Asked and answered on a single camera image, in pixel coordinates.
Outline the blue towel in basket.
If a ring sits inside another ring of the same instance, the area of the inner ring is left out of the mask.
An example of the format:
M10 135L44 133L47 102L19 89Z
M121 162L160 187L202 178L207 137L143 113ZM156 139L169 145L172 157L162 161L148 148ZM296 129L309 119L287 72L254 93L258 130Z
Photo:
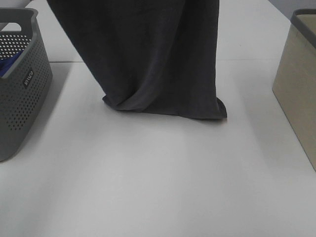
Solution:
M8 58L0 60L0 77L3 78L5 74L11 69L16 69L22 63L20 59L21 55L24 53L23 50L10 55Z

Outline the beige fabric storage bin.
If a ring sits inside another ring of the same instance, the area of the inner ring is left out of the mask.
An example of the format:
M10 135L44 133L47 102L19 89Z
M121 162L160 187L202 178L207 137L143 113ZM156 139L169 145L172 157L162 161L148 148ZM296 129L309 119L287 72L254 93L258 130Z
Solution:
M285 116L316 165L316 11L297 9L272 87Z

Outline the dark grey towel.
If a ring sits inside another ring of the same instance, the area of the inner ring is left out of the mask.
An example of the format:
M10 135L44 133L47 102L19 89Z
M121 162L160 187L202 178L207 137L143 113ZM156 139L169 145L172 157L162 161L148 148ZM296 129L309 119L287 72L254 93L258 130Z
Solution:
M225 119L216 95L217 0L50 0L118 111Z

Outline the grey perforated plastic basket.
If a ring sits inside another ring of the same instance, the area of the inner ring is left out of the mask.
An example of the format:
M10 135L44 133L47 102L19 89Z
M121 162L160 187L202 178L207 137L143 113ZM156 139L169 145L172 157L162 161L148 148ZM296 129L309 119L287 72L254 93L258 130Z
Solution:
M46 99L52 71L33 8L0 9L1 23L16 23L17 31L0 33L0 59L23 50L18 68L0 78L0 159L19 150Z

